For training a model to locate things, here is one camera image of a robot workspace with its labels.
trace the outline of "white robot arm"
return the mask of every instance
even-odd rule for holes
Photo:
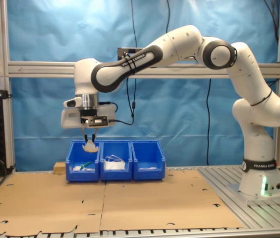
[[[194,57],[210,69],[227,69],[242,98],[235,102],[232,110],[244,135],[244,176],[240,191],[251,196],[280,194],[280,172],[273,157],[273,140],[264,128],[280,126],[280,97],[266,84],[245,43],[230,45],[218,38],[202,37],[192,25],[170,31],[117,62],[78,61],[74,76],[76,97],[64,102],[67,109],[62,113],[62,126],[98,128],[114,125],[114,107],[105,105],[101,110],[98,91],[112,92],[136,72],[167,66],[187,57]]]

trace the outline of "table surface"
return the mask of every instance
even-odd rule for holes
[[[280,199],[257,201],[247,206],[228,188],[229,184],[241,181],[241,166],[206,166],[206,167],[170,167],[168,170],[197,169],[213,186],[218,196],[244,224],[242,229],[185,229],[185,230],[138,230],[138,231],[102,231],[100,233],[75,234],[75,230],[64,234],[42,234],[29,238],[86,238],[86,237],[280,237]]]

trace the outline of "brown cardboard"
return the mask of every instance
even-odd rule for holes
[[[0,234],[99,232],[104,192],[104,183],[69,184],[65,175],[13,175],[0,187]]]
[[[107,182],[100,230],[242,226],[205,179],[191,170],[167,171],[164,181]]]

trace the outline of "blue backdrop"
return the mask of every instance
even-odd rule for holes
[[[8,0],[10,59],[116,61],[118,47],[134,47],[130,0]],[[166,0],[134,0],[138,47],[166,31]],[[263,1],[170,0],[168,30],[192,24],[204,36],[242,41],[259,63],[277,61],[272,18]],[[73,79],[13,78],[16,168],[51,170],[64,161],[78,129],[62,129],[62,103],[74,97]],[[159,140],[168,166],[206,164],[208,114],[206,79],[138,79],[135,123],[99,130],[99,139]],[[133,92],[133,80],[130,80]],[[125,84],[99,95],[119,105],[117,119],[131,121]],[[241,164],[243,136],[232,116],[239,98],[229,79],[214,79],[211,112],[211,165]]]

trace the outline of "blue bin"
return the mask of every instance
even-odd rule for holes
[[[125,170],[105,170],[104,160],[107,156],[115,155],[125,162]],[[132,153],[130,141],[102,141],[100,152],[100,178],[108,180],[132,180]]]
[[[165,178],[165,155],[158,141],[131,141],[131,147],[134,180],[162,180]]]
[[[66,158],[66,179],[69,182],[98,181],[101,141],[95,141],[95,145],[99,146],[99,150],[96,153],[84,151],[82,145],[85,145],[85,141],[74,140],[71,143]],[[88,161],[91,161],[92,164],[88,165],[86,168],[94,169],[93,171],[72,170],[75,166],[81,166]]]

